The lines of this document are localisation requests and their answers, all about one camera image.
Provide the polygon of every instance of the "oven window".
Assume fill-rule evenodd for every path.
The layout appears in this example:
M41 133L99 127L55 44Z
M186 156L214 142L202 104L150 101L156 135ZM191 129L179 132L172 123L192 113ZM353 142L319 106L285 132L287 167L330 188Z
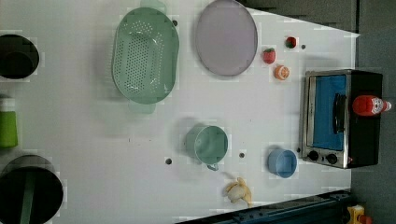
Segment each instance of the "oven window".
M315 85L315 114L311 147L320 147L342 151L344 148L344 133L334 130L334 106L337 93L346 95L347 77L326 76L316 77Z

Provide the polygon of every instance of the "oven knob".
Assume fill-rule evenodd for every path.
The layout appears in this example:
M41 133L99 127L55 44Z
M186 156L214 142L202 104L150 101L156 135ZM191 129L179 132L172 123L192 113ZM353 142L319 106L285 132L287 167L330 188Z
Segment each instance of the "oven knob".
M329 162L329 164L334 165L337 163L337 156L335 156L334 154L330 154L326 157L326 160Z
M311 161L317 161L319 158L319 154L316 151L310 151L308 153L308 158L311 159Z

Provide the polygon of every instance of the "white table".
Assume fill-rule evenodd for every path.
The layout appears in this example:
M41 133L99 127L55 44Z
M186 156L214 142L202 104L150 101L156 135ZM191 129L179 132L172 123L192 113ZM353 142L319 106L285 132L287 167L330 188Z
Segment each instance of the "white table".
M28 80L0 79L0 93L16 99L20 138L17 148L0 152L0 168L26 153L51 159L67 189L53 223L160 224L245 209L222 193L238 176L254 206L350 188L349 170L299 160L296 173L281 179L268 172L266 158L273 148L299 146L305 71L353 68L357 36L250 9L257 57L244 74L222 78L203 68L193 45L194 22L211 1L165 2L179 24L177 84L152 115L129 111L110 72L115 29L139 1L0 2L1 33L30 37L42 56ZM287 35L306 49L284 49ZM267 47L290 69L285 82L262 62ZM229 135L217 172L184 152L183 136L198 122Z

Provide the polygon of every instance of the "black trash can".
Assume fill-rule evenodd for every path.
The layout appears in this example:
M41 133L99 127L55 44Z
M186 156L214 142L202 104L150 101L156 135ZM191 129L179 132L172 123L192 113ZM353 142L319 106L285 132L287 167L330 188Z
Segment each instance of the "black trash can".
M42 224L59 210L64 189L46 159L29 155L10 162L0 176L0 221Z
M0 76L20 79L37 69L39 62L35 45L20 35L0 36Z

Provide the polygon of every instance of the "cup handle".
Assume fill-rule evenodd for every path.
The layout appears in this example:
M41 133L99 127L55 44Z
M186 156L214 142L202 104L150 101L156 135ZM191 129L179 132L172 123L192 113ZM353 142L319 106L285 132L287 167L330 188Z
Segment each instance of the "cup handle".
M136 114L152 114L154 113L156 105L141 105L133 101L129 101L128 107L132 112Z
M209 170L212 170L212 171L217 171L219 169L219 166L217 163L215 163L212 165L207 165L207 168L209 168Z
M166 15L166 5L159 0L141 0L140 6L157 9Z

